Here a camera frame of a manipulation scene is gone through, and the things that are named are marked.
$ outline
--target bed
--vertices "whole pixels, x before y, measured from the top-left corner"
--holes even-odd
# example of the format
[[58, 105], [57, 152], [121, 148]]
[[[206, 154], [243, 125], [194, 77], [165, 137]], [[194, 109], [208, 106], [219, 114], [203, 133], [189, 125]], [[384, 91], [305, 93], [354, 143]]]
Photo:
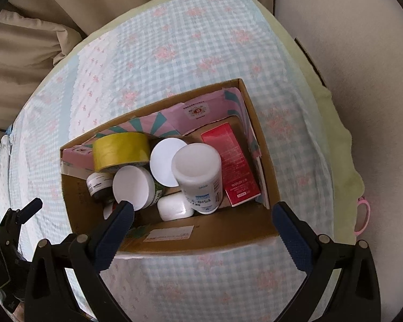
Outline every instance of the bed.
[[[153, 0], [63, 56], [0, 142], [0, 219], [34, 197], [45, 205], [21, 233], [28, 260], [40, 239], [57, 243], [71, 232], [60, 189], [62, 145], [135, 108], [236, 77], [260, 118], [281, 197], [316, 232], [355, 242], [364, 186], [351, 136], [302, 50], [257, 0]], [[270, 321], [304, 275], [273, 239], [218, 253], [116, 258], [102, 277], [133, 320]]]

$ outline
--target white plastic bottle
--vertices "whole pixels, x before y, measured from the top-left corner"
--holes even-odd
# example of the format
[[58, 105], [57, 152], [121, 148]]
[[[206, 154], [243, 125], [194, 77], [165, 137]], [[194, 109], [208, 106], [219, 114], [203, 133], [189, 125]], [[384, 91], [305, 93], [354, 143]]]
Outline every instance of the white plastic bottle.
[[179, 149], [172, 173], [192, 208], [201, 214], [215, 212], [222, 201], [221, 157], [210, 145], [194, 143]]

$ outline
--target red product box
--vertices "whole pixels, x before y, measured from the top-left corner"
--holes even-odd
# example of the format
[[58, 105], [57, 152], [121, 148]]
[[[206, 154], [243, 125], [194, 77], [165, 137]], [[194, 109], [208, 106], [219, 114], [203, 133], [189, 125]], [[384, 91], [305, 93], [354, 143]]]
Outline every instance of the red product box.
[[234, 136], [226, 122], [201, 134], [204, 143], [213, 146], [221, 156], [222, 185], [235, 207], [260, 195], [260, 188]]

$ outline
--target pink strap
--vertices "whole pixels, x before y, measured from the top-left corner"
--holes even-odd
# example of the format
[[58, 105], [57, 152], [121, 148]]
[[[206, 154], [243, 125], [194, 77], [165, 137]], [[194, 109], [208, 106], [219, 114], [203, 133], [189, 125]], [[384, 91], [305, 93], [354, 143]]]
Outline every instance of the pink strap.
[[364, 230], [366, 230], [367, 225], [368, 225], [368, 223], [369, 223], [369, 219], [370, 219], [370, 204], [367, 202], [367, 200], [364, 198], [364, 196], [361, 196], [361, 197], [358, 199], [357, 207], [358, 207], [359, 205], [361, 205], [361, 204], [366, 205], [366, 218], [364, 219], [364, 225], [363, 225], [363, 227], [362, 227], [359, 231], [354, 231], [354, 234], [355, 234], [356, 236], [361, 235], [361, 234], [364, 232]]

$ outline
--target roll of tape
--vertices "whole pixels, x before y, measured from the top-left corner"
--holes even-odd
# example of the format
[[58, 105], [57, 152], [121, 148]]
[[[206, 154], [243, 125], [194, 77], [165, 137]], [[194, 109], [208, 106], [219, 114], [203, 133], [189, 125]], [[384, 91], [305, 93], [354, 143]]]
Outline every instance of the roll of tape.
[[111, 134], [97, 139], [93, 144], [94, 169], [96, 172], [113, 173], [123, 166], [143, 166], [149, 162], [150, 154], [145, 134]]

